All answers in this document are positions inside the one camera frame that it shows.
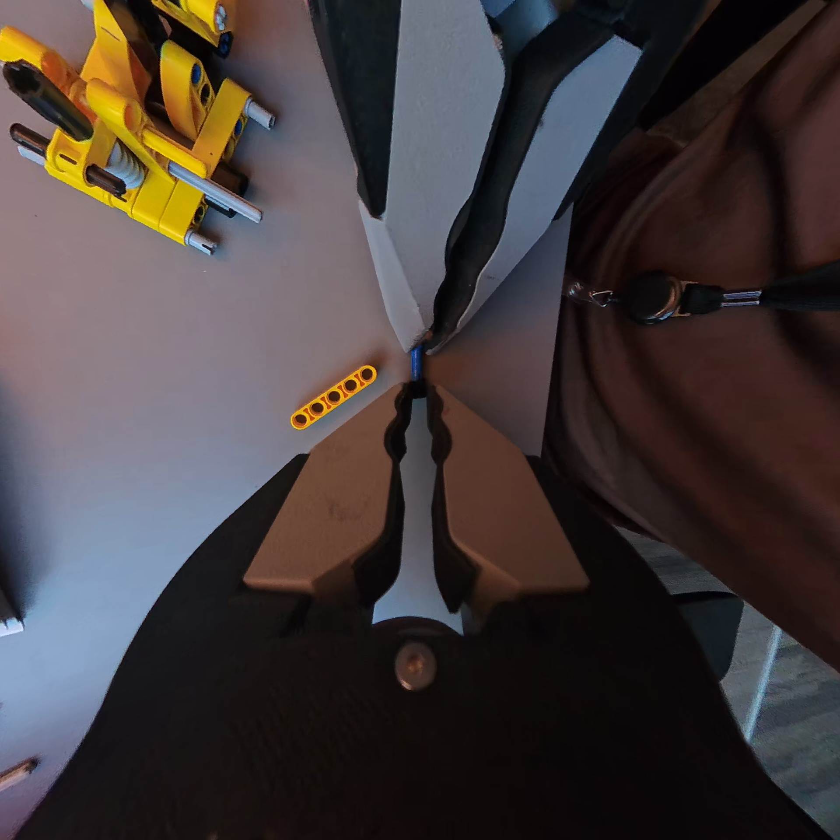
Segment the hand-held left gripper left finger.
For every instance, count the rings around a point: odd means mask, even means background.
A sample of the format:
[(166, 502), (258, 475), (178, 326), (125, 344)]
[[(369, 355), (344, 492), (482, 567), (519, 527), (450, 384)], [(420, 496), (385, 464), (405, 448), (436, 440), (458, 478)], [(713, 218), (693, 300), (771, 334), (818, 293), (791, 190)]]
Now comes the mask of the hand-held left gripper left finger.
[(407, 383), (314, 446), (248, 567), (256, 592), (372, 607), (400, 570)]

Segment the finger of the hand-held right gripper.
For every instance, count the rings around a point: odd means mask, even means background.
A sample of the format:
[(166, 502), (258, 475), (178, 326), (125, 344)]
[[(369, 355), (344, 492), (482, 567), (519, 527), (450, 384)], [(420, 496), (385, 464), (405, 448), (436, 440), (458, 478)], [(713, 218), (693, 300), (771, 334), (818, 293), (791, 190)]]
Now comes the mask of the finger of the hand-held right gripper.
[(505, 81), (481, 2), (401, 2), (385, 209), (360, 215), (404, 351), (433, 326), (450, 232), (475, 191)]
[(466, 304), (449, 308), (446, 323), (434, 329), (434, 353), (466, 326), (548, 230), (642, 54), (623, 38), (610, 37), (553, 90), (512, 185), (502, 189), (499, 233), (479, 236), (479, 245), (493, 249), (478, 257)]

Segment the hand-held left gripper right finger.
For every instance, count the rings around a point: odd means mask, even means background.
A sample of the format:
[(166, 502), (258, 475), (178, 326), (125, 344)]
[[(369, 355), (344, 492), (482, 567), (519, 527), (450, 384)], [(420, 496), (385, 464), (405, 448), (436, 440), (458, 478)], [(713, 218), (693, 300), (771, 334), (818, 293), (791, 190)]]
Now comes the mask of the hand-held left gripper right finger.
[(441, 386), (427, 387), (427, 426), (434, 572), (447, 609), (489, 615), (523, 597), (586, 591), (590, 579), (520, 448)]

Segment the yellow lego beam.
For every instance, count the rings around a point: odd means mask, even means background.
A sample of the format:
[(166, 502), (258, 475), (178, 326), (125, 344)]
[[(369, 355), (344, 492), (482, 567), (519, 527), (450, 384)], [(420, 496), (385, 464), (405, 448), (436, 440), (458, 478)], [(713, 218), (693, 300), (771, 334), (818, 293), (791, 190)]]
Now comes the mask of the yellow lego beam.
[(377, 375), (378, 371), (372, 364), (365, 364), (345, 375), (341, 381), (295, 410), (290, 415), (291, 427), (301, 431), (315, 424), (374, 383)]

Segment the yellow lego vehicle assembly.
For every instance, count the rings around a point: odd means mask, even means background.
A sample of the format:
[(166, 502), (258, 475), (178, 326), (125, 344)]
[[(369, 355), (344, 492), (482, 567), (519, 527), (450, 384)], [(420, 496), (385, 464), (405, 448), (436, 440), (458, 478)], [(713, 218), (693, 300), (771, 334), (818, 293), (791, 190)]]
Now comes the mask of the yellow lego vehicle assembly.
[(183, 246), (213, 255), (202, 233), (208, 209), (259, 224), (246, 174), (231, 161), (253, 123), (276, 116), (219, 61), (234, 43), (235, 1), (95, 1), (94, 36), (75, 68), (56, 50), (2, 28), (8, 89), (51, 124), (21, 123), (18, 152), (59, 182)]

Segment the person's brown shirt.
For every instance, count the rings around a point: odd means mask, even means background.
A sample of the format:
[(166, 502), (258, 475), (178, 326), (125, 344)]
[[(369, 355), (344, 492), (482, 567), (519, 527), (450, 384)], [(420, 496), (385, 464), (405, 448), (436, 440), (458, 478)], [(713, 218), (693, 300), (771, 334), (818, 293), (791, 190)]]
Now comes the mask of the person's brown shirt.
[[(838, 2), (686, 145), (634, 129), (574, 207), (566, 276), (724, 291), (838, 260)], [(564, 303), (546, 449), (607, 516), (698, 562), (838, 669), (838, 312), (637, 325)]]

